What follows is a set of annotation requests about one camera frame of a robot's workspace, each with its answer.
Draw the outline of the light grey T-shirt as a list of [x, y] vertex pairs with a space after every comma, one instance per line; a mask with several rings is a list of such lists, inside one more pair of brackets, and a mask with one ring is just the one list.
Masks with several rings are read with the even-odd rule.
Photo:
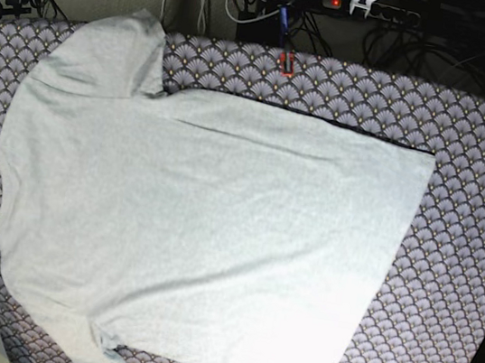
[[163, 88], [147, 12], [80, 27], [0, 133], [6, 289], [72, 363], [339, 363], [434, 171], [426, 152]]

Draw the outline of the red black clamp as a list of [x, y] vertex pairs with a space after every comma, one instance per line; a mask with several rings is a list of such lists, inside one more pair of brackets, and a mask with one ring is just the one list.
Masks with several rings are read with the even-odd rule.
[[291, 51], [281, 52], [279, 65], [282, 76], [291, 78], [294, 75], [294, 57], [294, 53]]

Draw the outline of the black box under table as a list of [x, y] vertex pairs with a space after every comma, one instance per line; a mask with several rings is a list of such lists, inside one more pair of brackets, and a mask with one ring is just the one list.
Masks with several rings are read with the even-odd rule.
[[281, 44], [279, 19], [279, 16], [274, 15], [259, 22], [237, 24], [235, 41], [276, 48]]

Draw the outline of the black power strip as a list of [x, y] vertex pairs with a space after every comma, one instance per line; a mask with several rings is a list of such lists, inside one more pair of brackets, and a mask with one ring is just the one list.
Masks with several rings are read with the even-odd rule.
[[[350, 0], [322, 0], [322, 5], [331, 10], [341, 11], [344, 9], [345, 11], [349, 11]], [[362, 5], [357, 6], [354, 8], [352, 14], [379, 19], [379, 21], [403, 23], [412, 28], [418, 28], [422, 23], [421, 15], [416, 12], [381, 3], [372, 4], [369, 9], [366, 9]]]

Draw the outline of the fan-patterned grey tablecloth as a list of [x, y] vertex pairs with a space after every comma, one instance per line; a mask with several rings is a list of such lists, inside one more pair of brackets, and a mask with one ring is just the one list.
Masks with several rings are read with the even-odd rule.
[[[77, 29], [0, 21], [0, 131], [19, 81]], [[321, 117], [435, 156], [396, 260], [340, 363], [471, 363], [485, 338], [485, 101], [454, 88], [299, 53], [182, 34], [166, 37], [163, 82], [216, 89]], [[12, 363], [71, 363], [7, 292], [0, 335]], [[126, 363], [177, 363], [125, 350]]]

